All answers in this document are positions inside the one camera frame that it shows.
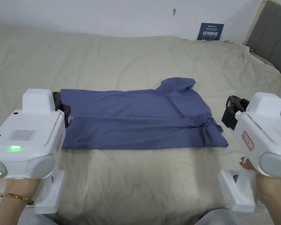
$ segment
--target beige bedsheet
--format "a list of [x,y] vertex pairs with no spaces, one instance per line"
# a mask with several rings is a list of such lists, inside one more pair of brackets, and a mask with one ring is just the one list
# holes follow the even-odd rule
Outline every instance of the beige bedsheet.
[[[238,43],[0,27],[0,126],[21,108],[28,88],[137,90],[156,88],[169,77],[194,78],[194,90],[222,126],[230,95],[250,99],[263,91],[281,97],[279,72]],[[238,169],[243,154],[224,130],[226,149],[63,151],[59,168],[66,172],[66,184],[58,220],[192,224],[204,212],[227,207],[217,175],[221,168]],[[4,184],[0,180],[0,192]]]

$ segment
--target white plastic casing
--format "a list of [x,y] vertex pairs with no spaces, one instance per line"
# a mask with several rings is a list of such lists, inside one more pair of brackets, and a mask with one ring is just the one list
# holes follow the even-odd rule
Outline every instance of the white plastic casing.
[[[233,135],[255,169],[265,176],[281,177],[281,99],[270,93],[256,93],[246,112],[238,112]],[[238,175],[237,182],[233,176]],[[231,209],[262,212],[256,199],[255,172],[222,170],[219,181]]]
[[25,211],[56,212],[65,175],[55,168],[65,133],[64,113],[55,111],[52,92],[45,89],[28,89],[23,109],[15,110],[0,127],[0,162],[6,168],[5,175],[0,164],[0,178],[42,178],[33,197],[36,204]]

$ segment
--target gray headboard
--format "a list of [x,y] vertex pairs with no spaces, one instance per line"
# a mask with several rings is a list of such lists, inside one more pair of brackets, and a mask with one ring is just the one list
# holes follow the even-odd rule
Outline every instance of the gray headboard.
[[273,1],[266,3],[247,46],[281,73],[281,5]]

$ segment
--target gray pants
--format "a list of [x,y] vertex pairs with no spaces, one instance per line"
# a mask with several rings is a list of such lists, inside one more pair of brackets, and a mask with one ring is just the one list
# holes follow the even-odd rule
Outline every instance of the gray pants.
[[[239,217],[231,210],[216,209],[199,220],[195,225],[240,225]],[[57,225],[44,215],[22,215],[18,225]]]

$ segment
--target forearm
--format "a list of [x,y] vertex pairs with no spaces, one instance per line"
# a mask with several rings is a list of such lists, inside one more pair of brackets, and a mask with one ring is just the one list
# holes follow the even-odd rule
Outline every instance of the forearm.
[[265,197],[265,206],[275,225],[281,225],[281,196],[279,198]]
[[4,196],[0,202],[0,224],[17,225],[27,202]]

